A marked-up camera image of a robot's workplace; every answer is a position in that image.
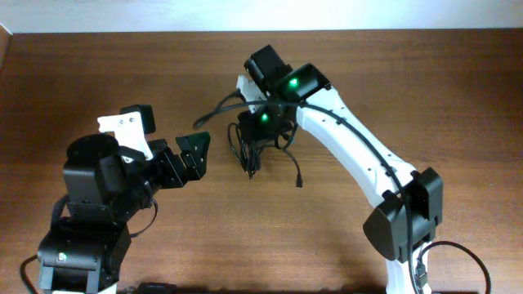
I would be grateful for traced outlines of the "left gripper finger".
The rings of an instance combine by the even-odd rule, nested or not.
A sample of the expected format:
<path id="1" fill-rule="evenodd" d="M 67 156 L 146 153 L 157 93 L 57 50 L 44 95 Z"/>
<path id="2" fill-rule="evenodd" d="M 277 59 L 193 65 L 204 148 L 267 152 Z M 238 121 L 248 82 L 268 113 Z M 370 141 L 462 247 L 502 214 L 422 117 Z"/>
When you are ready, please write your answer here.
<path id="1" fill-rule="evenodd" d="M 211 136 L 207 131 L 188 136 L 178 136 L 176 143 L 183 158 L 192 158 L 195 162 L 207 159 Z"/>
<path id="2" fill-rule="evenodd" d="M 186 166 L 189 180 L 200 180 L 204 176 L 204 160 L 192 153 L 183 153 L 182 160 Z"/>

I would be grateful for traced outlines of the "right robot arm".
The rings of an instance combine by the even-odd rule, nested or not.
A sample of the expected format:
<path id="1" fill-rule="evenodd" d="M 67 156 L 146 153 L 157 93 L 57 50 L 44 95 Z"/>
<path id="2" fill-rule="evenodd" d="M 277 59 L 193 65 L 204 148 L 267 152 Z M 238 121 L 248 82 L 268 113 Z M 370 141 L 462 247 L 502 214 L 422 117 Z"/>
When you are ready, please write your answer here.
<path id="1" fill-rule="evenodd" d="M 391 152 L 348 109 L 331 82 L 311 64 L 293 69 L 270 45 L 244 63 L 237 89 L 248 110 L 239 116 L 244 166 L 261 168 L 269 146 L 286 151 L 297 131 L 316 138 L 347 169 L 373 211 L 364 234 L 385 258 L 388 293 L 430 293 L 426 247 L 442 221 L 443 180 Z"/>

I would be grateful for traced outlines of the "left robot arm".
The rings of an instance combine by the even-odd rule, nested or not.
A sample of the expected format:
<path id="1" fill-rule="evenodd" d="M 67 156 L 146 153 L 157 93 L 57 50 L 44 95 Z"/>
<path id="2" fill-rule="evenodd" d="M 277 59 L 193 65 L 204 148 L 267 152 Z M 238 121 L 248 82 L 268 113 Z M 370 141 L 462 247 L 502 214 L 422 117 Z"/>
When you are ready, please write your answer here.
<path id="1" fill-rule="evenodd" d="M 39 287 L 99 293 L 116 285 L 133 237 L 128 221 L 153 206 L 159 190 L 200 180 L 210 142 L 206 131 L 181 136 L 181 152 L 174 154 L 166 140 L 152 140 L 151 160 L 102 133 L 70 144 L 63 168 L 67 193 L 53 207 L 38 247 Z"/>

